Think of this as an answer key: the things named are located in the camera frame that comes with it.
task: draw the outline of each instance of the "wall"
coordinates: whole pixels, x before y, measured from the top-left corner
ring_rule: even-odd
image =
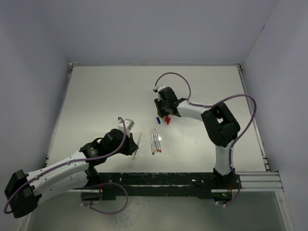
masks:
[[[277,0],[38,2],[69,62],[237,64]]]
[[[295,230],[307,230],[308,1],[281,0],[243,64],[271,170],[279,170]]]
[[[41,168],[59,113],[69,71],[33,1],[0,3],[0,206],[11,175]],[[5,230],[15,230],[13,215],[0,213]]]

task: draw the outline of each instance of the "purple cable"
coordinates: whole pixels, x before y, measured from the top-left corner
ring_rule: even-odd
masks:
[[[4,206],[4,213],[5,214],[10,214],[12,213],[12,211],[7,211],[8,210],[8,206],[9,204],[11,203],[12,199],[24,188],[26,187],[27,185],[29,185],[30,183],[32,183],[33,181],[39,179],[40,177],[44,176],[46,173],[49,173],[57,168],[60,168],[62,166],[65,166],[65,165],[68,165],[70,163],[74,163],[74,162],[79,162],[79,161],[92,161],[92,160],[99,160],[99,159],[103,159],[103,158],[107,158],[107,157],[110,157],[114,154],[116,154],[116,152],[123,146],[124,144],[124,141],[125,141],[125,138],[126,138],[126,127],[125,127],[125,122],[124,122],[124,119],[122,117],[118,117],[118,120],[121,120],[122,124],[123,124],[123,128],[124,128],[124,136],[123,136],[123,139],[122,139],[122,142],[120,143],[120,145],[117,147],[117,149],[115,149],[113,152],[109,153],[109,154],[106,154],[106,155],[103,155],[103,156],[100,156],[100,157],[94,157],[94,158],[83,158],[83,159],[74,159],[74,160],[71,160],[69,161],[68,163],[67,162],[64,162],[64,163],[61,163],[59,165],[56,165],[50,169],[47,169],[46,171],[38,174],[38,177],[37,178],[32,178],[30,180],[28,180],[26,183],[24,183],[22,186],[20,186],[13,194],[12,196],[8,199],[7,203],[5,204]]]
[[[97,184],[97,185],[94,185],[94,186],[83,187],[82,189],[91,189],[91,188],[96,188],[96,187],[99,187],[99,186],[110,185],[110,184],[119,186],[121,189],[123,189],[123,191],[124,191],[124,193],[125,193],[125,195],[126,195],[125,204],[124,204],[124,206],[123,206],[121,209],[119,209],[119,210],[116,211],[116,212],[104,212],[104,211],[98,210],[98,209],[93,208],[92,206],[90,206],[90,205],[84,203],[84,201],[81,199],[82,204],[83,204],[85,207],[89,208],[89,209],[92,209],[92,210],[94,210],[94,211],[96,211],[96,212],[99,212],[99,213],[102,213],[102,214],[105,214],[105,215],[114,215],[114,214],[118,214],[118,213],[122,212],[122,211],[125,209],[125,207],[127,206],[127,204],[128,204],[128,193],[127,193],[127,191],[125,190],[125,188],[124,188],[122,185],[120,185],[120,184],[118,184],[118,183],[114,183],[114,182],[107,182],[107,183]]]
[[[235,173],[235,171],[233,170],[233,168],[232,168],[232,166],[231,166],[231,154],[232,154],[232,149],[233,149],[234,145],[236,144],[236,142],[247,132],[248,128],[250,127],[250,125],[251,125],[252,122],[254,121],[254,118],[255,118],[256,112],[257,112],[257,103],[256,103],[256,101],[255,101],[255,99],[254,99],[253,97],[251,97],[250,95],[247,95],[247,94],[232,95],[232,96],[229,96],[229,97],[227,97],[227,98],[225,98],[225,99],[223,99],[223,100],[217,102],[217,103],[214,104],[214,105],[203,105],[203,104],[198,104],[198,103],[191,103],[191,102],[189,102],[189,99],[190,99],[190,97],[191,97],[191,95],[192,95],[191,86],[190,86],[190,84],[188,83],[187,79],[186,79],[185,77],[183,77],[182,75],[178,74],[178,73],[175,73],[175,72],[167,72],[167,73],[162,74],[162,75],[157,79],[157,81],[155,82],[155,85],[154,85],[154,86],[157,85],[157,83],[158,83],[158,81],[161,79],[161,77],[163,77],[163,76],[165,76],[165,75],[168,75],[168,74],[177,75],[177,76],[181,77],[181,78],[186,82],[186,84],[187,84],[187,86],[188,86],[188,89],[189,89],[189,95],[188,95],[188,97],[187,97],[187,102],[188,102],[190,105],[192,105],[192,106],[204,107],[204,108],[213,108],[213,107],[216,107],[217,105],[219,105],[219,104],[221,104],[221,103],[223,103],[223,102],[225,102],[225,101],[228,101],[228,100],[230,100],[230,99],[234,99],[234,98],[237,98],[237,97],[246,97],[246,98],[249,98],[249,99],[251,99],[251,101],[252,101],[253,104],[254,104],[254,110],[253,110],[253,112],[252,112],[251,118],[250,118],[250,120],[249,120],[247,126],[246,126],[245,129],[242,131],[242,133],[234,140],[234,142],[231,144],[230,149],[229,149],[229,166],[230,166],[230,169],[231,169],[231,171],[233,172],[233,174],[236,175],[236,178],[237,178],[237,180],[238,180],[238,182],[239,182],[239,189],[238,189],[238,191],[237,191],[235,197],[234,197],[231,201],[229,201],[227,204],[219,204],[219,205],[224,205],[224,206],[230,205],[230,204],[232,204],[232,203],[238,198],[238,196],[239,196],[239,194],[240,194],[240,190],[241,190],[241,189],[240,189],[240,186],[242,185],[241,179],[238,177],[238,175]]]

